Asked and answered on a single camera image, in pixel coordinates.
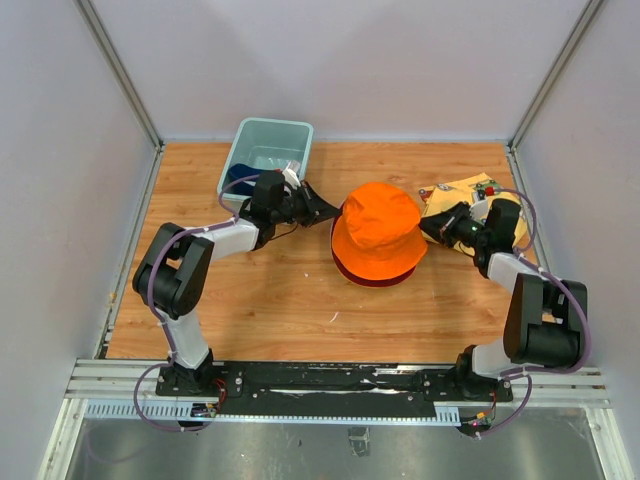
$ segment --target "gray wall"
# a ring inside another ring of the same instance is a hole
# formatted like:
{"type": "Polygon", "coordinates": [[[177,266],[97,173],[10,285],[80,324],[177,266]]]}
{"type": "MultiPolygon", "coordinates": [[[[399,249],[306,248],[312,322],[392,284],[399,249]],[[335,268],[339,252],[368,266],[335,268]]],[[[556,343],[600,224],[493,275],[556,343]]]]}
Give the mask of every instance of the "gray wall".
{"type": "Polygon", "coordinates": [[[520,148],[551,264],[589,288],[593,360],[631,454],[640,451],[639,44],[640,3],[608,2],[520,148]]]}
{"type": "Polygon", "coordinates": [[[94,0],[165,137],[506,139],[585,0],[94,0]]]}
{"type": "Polygon", "coordinates": [[[72,1],[0,2],[0,65],[0,470],[31,479],[153,149],[72,1]]]}

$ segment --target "yellow cloth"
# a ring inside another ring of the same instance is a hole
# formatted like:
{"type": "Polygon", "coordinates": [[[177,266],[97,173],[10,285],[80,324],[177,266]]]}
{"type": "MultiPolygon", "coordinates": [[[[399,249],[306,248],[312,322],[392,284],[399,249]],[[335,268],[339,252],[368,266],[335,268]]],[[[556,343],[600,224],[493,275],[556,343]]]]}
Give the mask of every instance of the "yellow cloth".
{"type": "MultiPolygon", "coordinates": [[[[440,212],[449,210],[458,202],[467,202],[469,205],[473,205],[475,202],[480,200],[478,190],[484,190],[487,187],[499,188],[500,185],[486,173],[481,173],[475,177],[465,178],[464,180],[458,180],[457,182],[439,183],[430,187],[421,188],[419,194],[425,203],[422,216],[428,217],[431,215],[437,215],[440,212]]],[[[501,192],[487,198],[489,199],[489,208],[491,208],[491,204],[496,198],[505,198],[520,204],[519,199],[510,193],[501,192]]],[[[518,220],[518,225],[516,226],[516,239],[514,245],[520,241],[526,231],[527,224],[521,210],[520,220],[518,220]]],[[[422,235],[424,235],[428,241],[438,243],[426,233],[423,232],[422,235]]],[[[460,242],[454,245],[453,248],[466,255],[473,255],[474,253],[473,248],[467,248],[460,244],[460,242]]]]}

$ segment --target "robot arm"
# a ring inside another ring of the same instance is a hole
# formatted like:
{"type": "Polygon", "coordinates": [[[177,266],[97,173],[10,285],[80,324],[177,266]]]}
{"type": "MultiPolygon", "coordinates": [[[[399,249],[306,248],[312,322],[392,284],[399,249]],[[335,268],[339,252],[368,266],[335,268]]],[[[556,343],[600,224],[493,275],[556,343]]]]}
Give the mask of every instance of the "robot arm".
{"type": "MultiPolygon", "coordinates": [[[[560,288],[522,263],[513,253],[514,231],[520,206],[495,199],[483,223],[486,202],[458,203],[446,212],[425,217],[420,227],[434,240],[453,247],[461,242],[474,249],[480,273],[511,293],[503,337],[488,345],[472,345],[458,357],[454,383],[473,398],[486,391],[492,379],[517,366],[537,365],[567,369],[576,365],[585,349],[585,331],[575,309],[560,288]],[[555,322],[543,321],[547,314],[555,322]]],[[[562,280],[584,312],[587,289],[579,282],[562,280]]]]}
{"type": "MultiPolygon", "coordinates": [[[[175,366],[185,376],[203,377],[201,370],[213,361],[205,342],[195,307],[200,300],[210,263],[234,253],[262,248],[275,233],[279,223],[310,227],[337,216],[340,210],[322,200],[306,182],[300,182],[288,169],[263,172],[246,201],[239,219],[229,226],[205,229],[186,235],[169,249],[161,260],[153,285],[153,301],[166,322],[175,344],[175,366]],[[289,195],[285,195],[285,185],[289,195]],[[170,261],[180,262],[174,266],[170,261]]],[[[151,246],[138,266],[133,289],[149,304],[147,289],[154,263],[166,244],[180,232],[188,230],[166,223],[158,230],[151,246]]]]}

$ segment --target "wooden table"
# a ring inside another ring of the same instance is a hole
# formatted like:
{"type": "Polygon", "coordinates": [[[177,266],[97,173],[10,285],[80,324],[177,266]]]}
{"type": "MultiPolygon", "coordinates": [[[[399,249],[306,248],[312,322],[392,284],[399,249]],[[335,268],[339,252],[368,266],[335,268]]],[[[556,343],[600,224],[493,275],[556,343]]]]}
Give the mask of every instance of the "wooden table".
{"type": "MultiPolygon", "coordinates": [[[[228,218],[216,186],[229,144],[168,145],[131,277],[158,227],[228,218]]],[[[340,205],[368,181],[396,185],[419,202],[420,187],[486,172],[513,186],[500,144],[316,143],[307,180],[340,205]]],[[[330,222],[222,259],[209,269],[198,305],[206,341],[220,360],[454,362],[467,345],[502,334],[509,295],[472,260],[430,245],[416,272],[395,287],[345,280],[329,246],[330,222]]],[[[278,227],[278,233],[288,226],[278,227]]],[[[127,286],[109,358],[163,358],[157,320],[127,286]]]]}

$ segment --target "light blue plastic bin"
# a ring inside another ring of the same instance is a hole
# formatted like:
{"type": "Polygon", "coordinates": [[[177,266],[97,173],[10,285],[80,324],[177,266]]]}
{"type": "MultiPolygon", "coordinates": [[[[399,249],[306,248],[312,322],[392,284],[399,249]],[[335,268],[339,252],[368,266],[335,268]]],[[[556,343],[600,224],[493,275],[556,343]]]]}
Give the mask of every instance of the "light blue plastic bin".
{"type": "MultiPolygon", "coordinates": [[[[284,169],[289,162],[300,162],[298,177],[307,172],[313,127],[304,122],[246,118],[240,124],[218,182],[218,194],[231,182],[227,171],[236,163],[262,170],[284,169]]],[[[225,193],[224,200],[239,208],[248,197],[225,193]]]]}

